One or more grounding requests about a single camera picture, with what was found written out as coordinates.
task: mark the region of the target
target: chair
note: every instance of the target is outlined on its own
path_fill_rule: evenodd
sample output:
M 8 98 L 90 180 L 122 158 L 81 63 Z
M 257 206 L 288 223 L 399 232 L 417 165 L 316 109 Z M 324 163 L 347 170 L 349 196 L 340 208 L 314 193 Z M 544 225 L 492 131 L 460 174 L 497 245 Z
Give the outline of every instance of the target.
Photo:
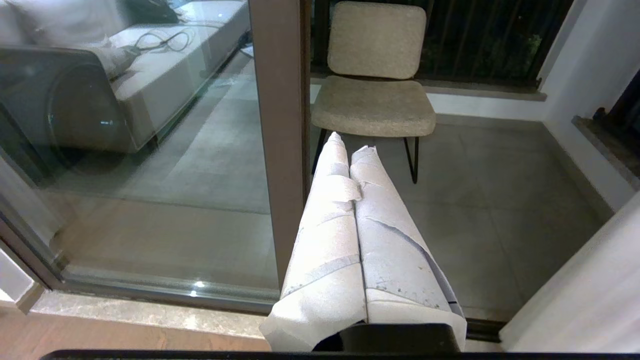
M 327 130 L 398 137 L 404 138 L 417 183 L 419 138 L 433 132 L 436 118 L 422 85 L 407 79 L 418 71 L 426 24 L 417 6 L 353 1 L 335 6 L 327 62 L 341 76 L 325 79 L 311 114 L 311 123 L 321 129 L 313 172 Z M 413 161 L 408 137 L 415 138 Z

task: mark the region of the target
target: metal railing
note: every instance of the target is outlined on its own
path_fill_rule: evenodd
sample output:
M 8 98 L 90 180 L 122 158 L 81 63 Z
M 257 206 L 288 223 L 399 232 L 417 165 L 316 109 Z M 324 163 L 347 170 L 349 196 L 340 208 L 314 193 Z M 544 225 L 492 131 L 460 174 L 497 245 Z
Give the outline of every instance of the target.
M 315 0 L 312 70 L 326 66 L 330 19 L 340 0 Z M 573 0 L 366 0 L 425 9 L 417 79 L 537 87 Z

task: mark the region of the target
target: white sofa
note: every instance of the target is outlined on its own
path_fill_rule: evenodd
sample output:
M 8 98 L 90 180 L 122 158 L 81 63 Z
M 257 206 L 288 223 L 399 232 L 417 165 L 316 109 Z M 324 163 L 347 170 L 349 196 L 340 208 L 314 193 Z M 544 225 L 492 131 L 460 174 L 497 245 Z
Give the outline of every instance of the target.
M 176 9 L 184 23 L 162 25 L 134 24 L 124 11 L 122 0 L 52 0 L 51 3 L 64 1 L 74 5 L 91 1 L 92 11 L 99 14 L 96 16 L 99 26 L 113 47 L 134 45 L 150 30 L 167 35 L 186 31 L 191 38 L 182 51 L 157 49 L 144 52 L 121 76 L 111 81 L 130 131 L 131 145 L 124 149 L 127 152 L 137 152 L 167 126 L 250 29 L 246 0 L 188 3 Z M 52 6 L 51 11 L 59 9 L 63 6 Z M 19 26 L 19 16 L 15 12 L 14 6 L 0 0 L 0 46 L 36 45 Z

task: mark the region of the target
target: black cable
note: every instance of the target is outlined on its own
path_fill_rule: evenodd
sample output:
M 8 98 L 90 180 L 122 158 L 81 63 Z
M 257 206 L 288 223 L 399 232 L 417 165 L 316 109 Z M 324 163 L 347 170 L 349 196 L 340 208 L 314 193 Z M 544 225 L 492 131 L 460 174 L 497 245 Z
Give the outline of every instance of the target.
M 187 37 L 187 41 L 184 43 L 184 46 L 181 47 L 180 49 L 172 47 L 170 41 L 173 40 L 174 38 L 177 38 L 180 35 L 184 35 L 184 36 Z M 149 46 L 149 47 L 140 47 L 140 46 L 138 46 L 140 44 L 140 41 L 142 41 L 142 39 L 144 39 L 145 37 L 154 37 L 154 38 L 160 40 L 160 43 L 155 45 L 155 46 Z M 185 50 L 186 47 L 189 46 L 190 43 L 191 43 L 191 37 L 184 30 L 178 31 L 177 33 L 175 33 L 172 36 L 168 37 L 166 40 L 164 40 L 158 34 L 154 34 L 154 33 L 149 31 L 148 33 L 142 34 L 142 36 L 140 36 L 138 38 L 138 41 L 136 41 L 136 43 L 133 46 L 137 50 L 139 50 L 141 52 L 142 51 L 150 51 L 150 50 L 160 49 L 160 48 L 165 47 L 165 46 L 168 47 L 169 49 L 171 49 L 172 51 L 182 51 L 182 50 Z

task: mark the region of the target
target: speaker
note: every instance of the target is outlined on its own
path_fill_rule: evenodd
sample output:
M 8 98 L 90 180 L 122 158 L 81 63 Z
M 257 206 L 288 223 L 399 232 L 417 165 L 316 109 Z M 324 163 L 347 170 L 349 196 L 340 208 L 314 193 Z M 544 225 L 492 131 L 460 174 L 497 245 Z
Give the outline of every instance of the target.
M 36 147 L 132 149 L 125 115 L 90 51 L 0 47 L 0 106 Z

